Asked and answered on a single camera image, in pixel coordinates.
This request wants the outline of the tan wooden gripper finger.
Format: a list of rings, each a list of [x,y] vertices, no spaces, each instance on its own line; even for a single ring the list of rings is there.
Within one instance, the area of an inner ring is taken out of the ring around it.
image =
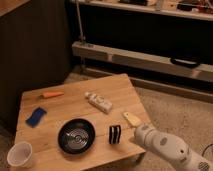
[[[137,127],[141,124],[141,120],[139,117],[137,117],[136,115],[130,113],[130,112],[124,112],[123,113],[123,117],[128,121],[128,123],[132,126],[132,127]]]

